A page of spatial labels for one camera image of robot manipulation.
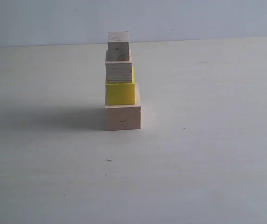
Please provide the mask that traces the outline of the large wooden cube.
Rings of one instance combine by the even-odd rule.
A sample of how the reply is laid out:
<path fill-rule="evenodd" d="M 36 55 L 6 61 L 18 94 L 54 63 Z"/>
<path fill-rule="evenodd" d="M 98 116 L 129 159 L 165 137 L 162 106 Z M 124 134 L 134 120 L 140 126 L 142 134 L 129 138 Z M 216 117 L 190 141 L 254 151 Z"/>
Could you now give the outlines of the large wooden cube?
<path fill-rule="evenodd" d="M 105 103 L 106 128 L 108 131 L 141 129 L 141 98 L 135 85 L 134 105 L 107 105 Z"/>

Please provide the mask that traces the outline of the yellow cube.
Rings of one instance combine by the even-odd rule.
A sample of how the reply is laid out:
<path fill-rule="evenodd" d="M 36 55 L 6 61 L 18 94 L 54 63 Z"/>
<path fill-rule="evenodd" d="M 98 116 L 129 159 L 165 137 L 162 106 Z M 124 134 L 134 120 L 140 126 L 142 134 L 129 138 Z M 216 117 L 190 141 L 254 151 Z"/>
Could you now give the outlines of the yellow cube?
<path fill-rule="evenodd" d="M 105 105 L 134 105 L 135 104 L 135 71 L 131 83 L 108 83 L 105 81 Z"/>

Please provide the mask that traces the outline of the medium layered wooden cube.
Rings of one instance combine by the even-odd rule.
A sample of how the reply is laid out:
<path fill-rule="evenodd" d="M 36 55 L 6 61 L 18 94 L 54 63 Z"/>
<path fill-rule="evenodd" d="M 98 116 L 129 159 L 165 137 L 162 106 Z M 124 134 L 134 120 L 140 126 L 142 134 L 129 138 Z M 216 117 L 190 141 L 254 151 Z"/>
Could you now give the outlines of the medium layered wooden cube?
<path fill-rule="evenodd" d="M 109 61 L 109 53 L 105 56 L 106 81 L 108 83 L 132 83 L 133 61 L 132 52 L 129 50 L 128 61 Z"/>

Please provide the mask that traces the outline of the small wooden cube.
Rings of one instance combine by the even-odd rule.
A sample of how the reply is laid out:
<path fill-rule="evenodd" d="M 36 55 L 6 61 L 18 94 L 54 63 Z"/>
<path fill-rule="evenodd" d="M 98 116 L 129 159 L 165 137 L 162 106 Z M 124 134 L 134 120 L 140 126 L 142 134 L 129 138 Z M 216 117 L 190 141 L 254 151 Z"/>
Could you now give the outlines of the small wooden cube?
<path fill-rule="evenodd" d="M 129 32 L 108 32 L 108 57 L 110 61 L 129 61 Z"/>

